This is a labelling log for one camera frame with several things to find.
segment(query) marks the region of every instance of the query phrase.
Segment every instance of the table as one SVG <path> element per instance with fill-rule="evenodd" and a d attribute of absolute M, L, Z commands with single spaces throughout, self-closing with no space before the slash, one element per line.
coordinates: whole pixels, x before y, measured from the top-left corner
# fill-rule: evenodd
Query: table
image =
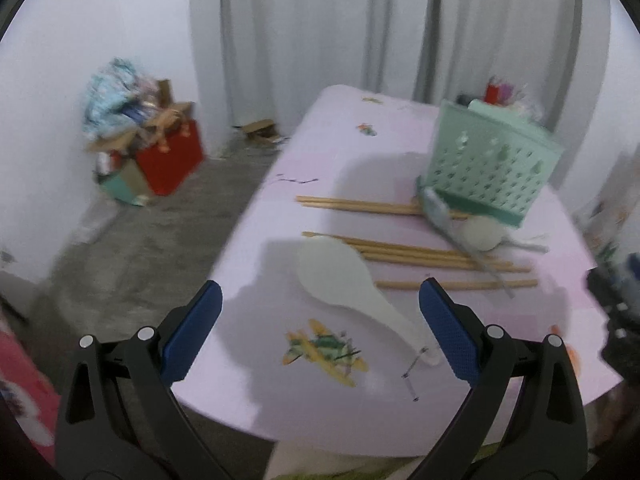
<path fill-rule="evenodd" d="M 369 456 L 426 454 L 468 393 L 446 362 L 418 363 L 399 337 L 361 314 L 310 297 L 295 273 L 302 231 L 447 248 L 418 217 L 306 208 L 297 194 L 409 203 L 414 179 L 426 163 L 438 108 L 371 95 L 347 86 L 325 89 L 289 146 L 252 199 L 221 254 L 211 279 L 224 294 L 223 311 L 187 377 L 173 386 L 180 402 L 197 412 L 263 438 L 316 449 Z M 370 124 L 377 133 L 358 129 Z M 584 288 L 594 263 L 558 197 L 545 187 L 522 228 L 548 233 L 547 254 L 500 248 L 500 256 L 530 263 L 540 286 L 516 290 L 452 292 L 485 324 L 514 337 L 541 340 L 558 325 L 580 355 L 578 384 L 586 404 L 620 378 L 599 358 L 606 318 Z M 375 279 L 486 278 L 473 271 L 375 264 Z M 524 277 L 514 274 L 513 279 Z M 417 293 L 386 291 L 407 317 L 429 331 L 418 312 Z M 351 340 L 369 370 L 353 369 L 355 387 L 341 384 L 303 358 L 284 365 L 287 332 L 318 320 L 341 340 Z M 513 380 L 487 442 L 504 431 L 516 401 Z"/>

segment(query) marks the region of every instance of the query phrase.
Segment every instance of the green basket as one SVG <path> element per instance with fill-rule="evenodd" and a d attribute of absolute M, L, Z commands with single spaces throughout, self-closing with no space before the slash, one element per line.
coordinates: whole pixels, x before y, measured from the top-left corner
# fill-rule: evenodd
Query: green basket
<path fill-rule="evenodd" d="M 544 128 L 480 101 L 443 102 L 437 132 L 423 184 L 452 209 L 516 227 L 562 155 Z"/>

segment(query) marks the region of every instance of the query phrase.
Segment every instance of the floor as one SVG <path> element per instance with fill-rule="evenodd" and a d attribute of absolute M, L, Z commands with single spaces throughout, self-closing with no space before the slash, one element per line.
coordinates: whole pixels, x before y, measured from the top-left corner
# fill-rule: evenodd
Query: floor
<path fill-rule="evenodd" d="M 58 391 L 80 335 L 103 342 L 129 338 L 191 299 L 276 153 L 237 141 L 224 158 L 205 161 L 173 195 L 147 208 L 128 208 L 97 242 L 68 248 L 49 294 L 36 302 L 31 326 L 20 334 Z M 162 455 L 126 386 L 125 402 L 143 447 Z M 188 416 L 234 478 L 262 477 L 271 442 L 196 413 Z"/>

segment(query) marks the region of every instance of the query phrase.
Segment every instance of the cartoon airplane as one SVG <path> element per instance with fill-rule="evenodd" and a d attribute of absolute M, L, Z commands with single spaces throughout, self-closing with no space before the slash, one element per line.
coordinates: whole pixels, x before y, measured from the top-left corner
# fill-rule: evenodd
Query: cartoon airplane
<path fill-rule="evenodd" d="M 318 320 L 310 319 L 309 326 L 315 339 L 309 339 L 303 330 L 287 332 L 289 351 L 284 354 L 282 364 L 288 365 L 299 357 L 304 357 L 307 361 L 318 364 L 332 378 L 353 388 L 356 383 L 350 377 L 351 370 L 369 370 L 369 365 L 358 356 L 360 351 L 352 346 L 351 339 L 343 339 L 344 334 L 334 335 Z"/>

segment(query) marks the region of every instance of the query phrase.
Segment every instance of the blue gripper pad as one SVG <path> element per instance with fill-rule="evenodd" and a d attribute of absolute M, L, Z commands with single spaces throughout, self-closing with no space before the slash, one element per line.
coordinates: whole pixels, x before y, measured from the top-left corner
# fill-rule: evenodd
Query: blue gripper pad
<path fill-rule="evenodd" d="M 185 378 L 222 312 L 220 286 L 208 281 L 191 300 L 189 307 L 189 312 L 162 349 L 160 377 L 166 386 Z"/>
<path fill-rule="evenodd" d="M 422 284 L 418 300 L 420 311 L 436 336 L 453 373 L 473 388 L 480 377 L 476 344 L 430 282 Z"/>

